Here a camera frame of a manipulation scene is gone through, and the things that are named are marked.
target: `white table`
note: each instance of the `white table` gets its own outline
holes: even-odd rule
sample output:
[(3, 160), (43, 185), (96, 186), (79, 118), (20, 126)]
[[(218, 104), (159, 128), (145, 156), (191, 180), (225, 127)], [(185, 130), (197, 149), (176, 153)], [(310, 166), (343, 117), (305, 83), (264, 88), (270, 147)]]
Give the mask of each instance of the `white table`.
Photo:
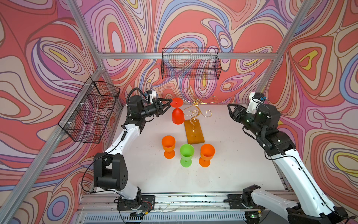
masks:
[[(209, 118), (198, 117), (205, 143), (216, 150), (210, 166), (199, 165), (200, 147), (205, 143), (193, 145), (195, 153), (190, 167), (180, 165), (179, 148), (187, 143), (187, 138), (184, 124), (172, 122), (173, 108), (170, 108), (164, 115), (146, 123), (142, 133), (124, 153), (132, 184), (144, 193), (241, 191), (252, 184), (265, 190), (284, 189), (272, 161), (265, 159), (259, 144), (243, 133), (242, 124), (229, 117), (226, 105), (203, 105), (200, 108), (203, 112), (210, 109), (213, 113)], [(125, 122), (126, 114), (124, 107), (120, 125)], [(123, 130), (120, 125), (115, 139)], [(176, 140), (173, 159), (164, 157), (161, 139), (166, 135)]]

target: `colorful wall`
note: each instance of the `colorful wall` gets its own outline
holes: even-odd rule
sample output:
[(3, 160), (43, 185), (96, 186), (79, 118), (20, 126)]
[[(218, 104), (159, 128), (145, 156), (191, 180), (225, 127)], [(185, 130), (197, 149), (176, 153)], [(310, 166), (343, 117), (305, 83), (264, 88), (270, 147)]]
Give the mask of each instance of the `colorful wall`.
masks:
[(282, 113), (279, 129), (349, 215), (358, 215), (357, 37), (358, 1), (317, 1), (266, 89)]
[[(80, 4), (100, 52), (161, 52), (163, 47), (212, 47), (220, 52), (276, 52), (301, 5), (300, 0), (88, 0)], [(161, 60), (108, 59), (104, 65), (123, 89), (152, 88), (161, 97), (192, 99), (191, 86), (207, 89), (219, 103), (244, 103), (269, 60), (223, 59), (220, 79), (163, 80)]]
[[(0, 206), (49, 138), (97, 66), (65, 0), (0, 0)], [(67, 135), (17, 211), (13, 223), (68, 223), (79, 179), (100, 144)], [(92, 183), (92, 172), (85, 178)]]
[[(160, 52), (210, 47), (220, 52), (276, 52), (300, 0), (77, 0), (102, 52)], [(321, 188), (350, 213), (358, 207), (357, 0), (319, 0), (311, 8), (269, 81), (269, 102), (282, 113), (280, 130), (294, 139)], [(223, 59), (218, 81), (162, 80), (161, 60), (108, 59), (122, 100), (134, 87), (161, 97), (207, 88), (220, 103), (245, 103), (269, 60)], [(0, 205), (45, 144), (96, 65), (66, 0), (0, 0)], [(69, 223), (84, 170), (107, 143), (65, 136), (17, 211), (14, 223)], [(92, 172), (85, 178), (92, 182)]]

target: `wire mesh basket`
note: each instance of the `wire mesh basket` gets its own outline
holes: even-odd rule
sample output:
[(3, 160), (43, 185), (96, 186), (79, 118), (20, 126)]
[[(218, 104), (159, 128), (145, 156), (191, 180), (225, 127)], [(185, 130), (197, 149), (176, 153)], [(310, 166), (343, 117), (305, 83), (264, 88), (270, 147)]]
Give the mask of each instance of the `wire mesh basket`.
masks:
[(120, 89), (112, 84), (92, 81), (62, 129), (75, 142), (99, 143), (119, 93)]
[(218, 48), (162, 48), (163, 79), (219, 80)]

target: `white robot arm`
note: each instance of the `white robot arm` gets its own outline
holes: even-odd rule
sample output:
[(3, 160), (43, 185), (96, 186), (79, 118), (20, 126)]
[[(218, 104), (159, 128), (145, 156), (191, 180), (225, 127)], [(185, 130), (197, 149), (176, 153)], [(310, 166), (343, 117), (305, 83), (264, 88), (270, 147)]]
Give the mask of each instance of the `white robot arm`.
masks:
[(278, 165), (296, 193), (299, 203), (285, 200), (252, 185), (243, 190), (242, 205), (247, 208), (261, 205), (285, 218), (290, 224), (335, 224), (354, 218), (348, 217), (344, 208), (334, 206), (303, 164), (290, 137), (277, 130), (281, 113), (274, 106), (264, 104), (266, 98), (262, 93), (253, 92), (249, 99), (248, 108), (229, 104), (229, 115), (234, 121), (244, 125), (243, 130), (249, 130), (255, 135), (253, 137), (245, 132), (265, 150), (265, 157), (267, 154)]
[[(131, 94), (138, 90), (142, 96)], [(141, 191), (128, 181), (128, 170), (123, 153), (130, 148), (131, 143), (140, 135), (145, 118), (163, 115), (169, 108), (171, 99), (156, 97), (155, 91), (144, 94), (139, 88), (134, 88), (127, 97), (127, 118), (122, 125), (123, 131), (113, 144), (104, 152), (97, 153), (93, 163), (93, 182), (95, 187), (112, 190), (122, 196), (132, 209), (138, 208), (142, 203)]]

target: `black cable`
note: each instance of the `black cable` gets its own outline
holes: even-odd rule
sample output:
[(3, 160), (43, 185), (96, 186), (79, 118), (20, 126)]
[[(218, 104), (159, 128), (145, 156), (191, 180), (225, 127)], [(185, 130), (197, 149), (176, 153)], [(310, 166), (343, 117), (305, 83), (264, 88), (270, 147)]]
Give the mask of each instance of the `black cable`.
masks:
[(265, 158), (268, 159), (268, 160), (276, 160), (276, 159), (281, 159), (281, 158), (285, 158), (285, 157), (292, 157), (296, 160), (297, 164), (300, 166), (301, 170), (303, 170), (302, 166), (298, 163), (298, 160), (294, 157), (294, 156), (282, 156), (280, 158), (276, 158), (276, 159), (269, 159), (267, 156), (266, 156), (266, 151), (264, 151), (264, 155), (265, 155)]
[(151, 122), (152, 120), (154, 120), (154, 115), (152, 115), (153, 118), (151, 120), (146, 120), (145, 122), (148, 123), (148, 122)]
[(138, 90), (140, 92), (140, 94), (142, 94), (144, 97), (146, 97), (146, 95), (142, 92), (142, 90), (140, 90), (140, 88), (136, 87), (134, 89), (132, 89), (129, 93), (128, 93), (128, 96), (127, 96), (127, 100), (126, 100), (126, 103), (127, 103), (127, 118), (129, 117), (129, 98), (131, 97), (132, 93), (134, 91)]
[[(106, 154), (104, 154), (104, 155), (102, 155), (102, 156), (100, 156), (100, 157), (98, 157), (97, 159), (99, 159), (99, 158), (102, 158), (103, 156), (105, 156), (105, 155), (107, 155), (108, 153), (110, 153), (110, 152), (112, 152), (113, 150), (114, 150), (115, 148), (113, 148), (111, 151), (109, 151), (109, 152), (107, 152)], [(93, 162), (87, 167), (87, 169), (86, 169), (86, 171), (84, 172), (84, 174), (83, 174), (83, 176), (82, 176), (82, 180), (81, 180), (81, 187), (82, 187), (82, 190), (84, 190), (85, 192), (87, 192), (87, 193), (99, 193), (99, 192), (105, 192), (105, 191), (113, 191), (113, 192), (116, 192), (115, 190), (104, 190), (104, 191), (87, 191), (87, 190), (85, 190), (84, 188), (83, 188), (83, 179), (84, 179), (84, 176), (86, 175), (86, 173), (87, 173), (87, 170), (90, 168), (90, 166), (92, 166), (92, 164), (97, 160), (97, 159), (95, 159), (95, 160), (93, 160)]]
[[(105, 155), (109, 154), (110, 152), (112, 152), (113, 150), (115, 150), (116, 147), (121, 143), (121, 141), (123, 141), (124, 137), (125, 137), (126, 134), (127, 134), (127, 128), (126, 128), (124, 125), (122, 125), (122, 128), (125, 129), (125, 130), (124, 130), (124, 133), (123, 133), (123, 135), (122, 135), (121, 140), (119, 141), (119, 143), (118, 143), (112, 150), (110, 150), (110, 151), (107, 152), (106, 154), (104, 154), (104, 155), (98, 157), (97, 159), (102, 158), (103, 156), (105, 156)], [(82, 190), (85, 191), (85, 192), (87, 192), (87, 193), (91, 193), (91, 194), (92, 194), (92, 193), (99, 193), (99, 192), (106, 192), (106, 191), (116, 192), (115, 190), (87, 191), (87, 190), (85, 190), (85, 189), (83, 188), (83, 179), (84, 179), (84, 176), (86, 175), (87, 170), (94, 164), (94, 162), (95, 162), (97, 159), (93, 160), (93, 162), (87, 167), (86, 171), (84, 172), (84, 174), (83, 174), (83, 176), (82, 176), (82, 180), (81, 180), (81, 188), (82, 188)]]
[[(116, 204), (119, 204), (119, 195), (118, 195), (118, 199), (115, 199), (113, 202), (116, 203)], [(121, 215), (120, 209), (118, 210), (118, 212), (119, 212), (119, 216), (121, 217), (121, 220), (124, 222), (124, 224), (127, 224), (127, 223), (123, 220), (123, 217), (122, 217), (122, 215)]]
[(244, 129), (248, 130), (245, 126), (242, 127), (242, 131), (247, 134), (248, 136), (250, 136), (253, 140), (256, 140), (252, 135), (250, 135), (249, 133), (247, 133)]
[(266, 108), (268, 109), (268, 111), (270, 111), (270, 109), (268, 108), (268, 106), (266, 106), (266, 105), (264, 104), (265, 100), (266, 100), (266, 99), (263, 99), (263, 101), (260, 101), (260, 102), (254, 101), (255, 103), (258, 104), (258, 105), (256, 106), (256, 109), (255, 109), (255, 110), (257, 110), (258, 106), (261, 104), (262, 106), (266, 107)]
[(265, 216), (265, 218), (263, 218), (263, 220), (261, 220), (259, 223), (263, 222), (263, 221), (267, 218), (267, 216), (269, 215), (270, 212), (271, 212), (271, 210), (267, 213), (267, 215)]
[(327, 204), (326, 202), (324, 201), (324, 199), (321, 197), (321, 194), (318, 192), (317, 188), (314, 186), (314, 184), (312, 183), (311, 179), (308, 177), (307, 173), (303, 170), (302, 166), (299, 164), (298, 160), (294, 157), (294, 156), (282, 156), (280, 158), (276, 158), (276, 159), (269, 159), (267, 158), (266, 156), (266, 151), (264, 152), (265, 154), (265, 158), (268, 159), (268, 160), (276, 160), (276, 159), (281, 159), (281, 158), (285, 158), (285, 157), (292, 157), (296, 160), (297, 164), (300, 166), (301, 170), (303, 171), (303, 173), (306, 175), (307, 179), (310, 181), (311, 185), (313, 186), (314, 190), (316, 191), (316, 193), (318, 194), (318, 196), (320, 197), (320, 199), (323, 201), (323, 203), (326, 205), (326, 207), (331, 210), (331, 212), (333, 212), (334, 214), (338, 215), (339, 217), (342, 217), (342, 218), (345, 218), (347, 219), (346, 223), (348, 223), (348, 221), (350, 219), (356, 219), (357, 217), (355, 215), (352, 215), (352, 216), (349, 216), (349, 217), (344, 217), (344, 216), (341, 216), (339, 214), (337, 214), (335, 211), (333, 211)]

